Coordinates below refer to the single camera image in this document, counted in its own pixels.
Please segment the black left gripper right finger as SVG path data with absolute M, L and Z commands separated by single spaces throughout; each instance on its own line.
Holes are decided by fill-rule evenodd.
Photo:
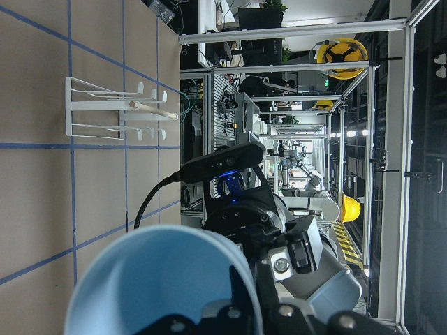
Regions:
M 321 322 L 304 301 L 281 302 L 269 265 L 256 265 L 256 293 L 262 320 L 259 334 L 394 334 L 385 325 L 353 311 L 340 311 Z

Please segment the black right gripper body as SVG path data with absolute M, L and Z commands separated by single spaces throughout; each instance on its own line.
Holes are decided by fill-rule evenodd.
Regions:
M 262 172 L 253 167 L 259 184 L 248 188 L 245 173 L 230 170 L 204 182 L 207 219 L 204 228 L 230 239 L 248 263 L 250 292 L 258 303 L 290 304 L 307 314 L 317 314 L 314 293 L 319 286 L 312 274 L 318 271 L 323 242 L 311 216 L 295 218 L 271 191 Z

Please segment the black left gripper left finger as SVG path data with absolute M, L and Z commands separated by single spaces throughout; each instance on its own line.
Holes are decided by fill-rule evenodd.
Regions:
M 229 267 L 231 298 L 228 321 L 232 333 L 260 334 L 259 303 L 235 266 Z

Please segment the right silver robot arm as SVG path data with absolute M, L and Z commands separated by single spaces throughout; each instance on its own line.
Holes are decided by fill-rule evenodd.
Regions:
M 242 250 L 262 309 L 301 308 L 324 323 L 353 310 L 362 289 L 338 260 L 333 240 L 313 216 L 293 216 L 258 167 L 250 170 L 259 181 L 251 188 L 241 170 L 224 170 L 204 180 L 204 228 Z

